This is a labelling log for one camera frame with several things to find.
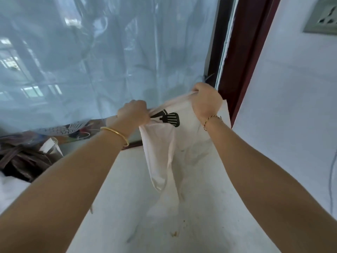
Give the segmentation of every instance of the gold bangle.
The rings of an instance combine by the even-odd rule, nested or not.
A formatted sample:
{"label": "gold bangle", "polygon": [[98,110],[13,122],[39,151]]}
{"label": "gold bangle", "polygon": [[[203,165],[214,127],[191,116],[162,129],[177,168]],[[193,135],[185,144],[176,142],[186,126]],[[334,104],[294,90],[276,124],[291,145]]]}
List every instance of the gold bangle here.
{"label": "gold bangle", "polygon": [[219,116],[217,116],[217,115],[211,115],[211,116],[210,116],[210,117],[208,117],[208,118],[207,118],[207,120],[205,121],[205,124],[204,124],[204,130],[205,130],[205,131],[207,131],[207,130],[205,129],[206,123],[207,123],[207,122],[208,122],[208,120],[209,120],[209,119],[211,119],[212,117],[217,117],[217,118],[219,118],[219,119],[222,121],[222,118],[221,118],[221,116],[219,117]]}
{"label": "gold bangle", "polygon": [[112,132],[116,133],[117,135],[121,136],[125,140],[125,142],[126,142],[126,145],[123,146],[123,147],[129,146],[130,143],[129,143],[128,139],[123,134],[121,134],[118,131],[116,131],[116,130],[114,130],[112,128],[109,128],[109,127],[101,127],[101,130],[103,130],[103,129],[106,129],[108,131],[112,131]]}

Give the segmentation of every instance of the wall socket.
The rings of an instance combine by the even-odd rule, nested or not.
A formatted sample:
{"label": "wall socket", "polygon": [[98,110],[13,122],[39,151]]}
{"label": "wall socket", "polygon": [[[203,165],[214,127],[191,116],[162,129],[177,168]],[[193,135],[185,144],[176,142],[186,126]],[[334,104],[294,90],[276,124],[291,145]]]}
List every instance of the wall socket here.
{"label": "wall socket", "polygon": [[337,0],[318,0],[304,32],[337,35]]}

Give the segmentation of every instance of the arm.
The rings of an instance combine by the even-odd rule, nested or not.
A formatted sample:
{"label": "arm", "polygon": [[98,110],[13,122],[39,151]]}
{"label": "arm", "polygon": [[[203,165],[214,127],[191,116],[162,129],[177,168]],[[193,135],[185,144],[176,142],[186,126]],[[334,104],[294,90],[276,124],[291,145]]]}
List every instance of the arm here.
{"label": "arm", "polygon": [[[107,126],[129,137],[149,120],[133,100]],[[0,216],[0,252],[65,252],[124,144],[103,130],[49,167]]]}
{"label": "arm", "polygon": [[[197,84],[196,116],[204,125],[222,98]],[[226,172],[247,209],[282,252],[336,252],[337,222],[280,166],[248,145],[217,117],[206,123]]]}

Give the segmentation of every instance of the gold bracelet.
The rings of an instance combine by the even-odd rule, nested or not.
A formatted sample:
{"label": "gold bracelet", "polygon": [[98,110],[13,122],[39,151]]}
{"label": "gold bracelet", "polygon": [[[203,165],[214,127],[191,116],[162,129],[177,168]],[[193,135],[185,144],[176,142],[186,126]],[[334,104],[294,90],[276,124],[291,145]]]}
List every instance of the gold bracelet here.
{"label": "gold bracelet", "polygon": [[221,118],[221,116],[219,117],[219,116],[217,116],[217,115],[211,115],[210,117],[208,117],[208,119],[205,121],[205,124],[204,124],[204,130],[205,131],[207,131],[206,129],[205,129],[205,126],[206,126],[206,123],[208,122],[208,120],[209,119],[211,119],[212,117],[217,117],[217,118],[219,118],[221,121],[222,121],[222,118]]}
{"label": "gold bracelet", "polygon": [[117,135],[121,136],[126,142],[126,145],[124,147],[129,146],[130,143],[129,143],[128,139],[123,134],[121,134],[118,131],[116,131],[112,128],[109,128],[109,127],[101,127],[101,130],[103,130],[103,129],[106,129],[108,131],[112,131],[112,132],[116,133]]}

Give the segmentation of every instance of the white wall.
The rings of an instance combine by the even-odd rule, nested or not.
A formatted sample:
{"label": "white wall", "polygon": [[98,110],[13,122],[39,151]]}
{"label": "white wall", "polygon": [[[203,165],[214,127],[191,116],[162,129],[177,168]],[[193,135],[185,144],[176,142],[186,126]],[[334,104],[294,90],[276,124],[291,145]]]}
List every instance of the white wall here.
{"label": "white wall", "polygon": [[[234,130],[329,211],[337,149],[337,36],[302,32],[316,1],[281,0]],[[336,178],[332,184],[337,202]]]}

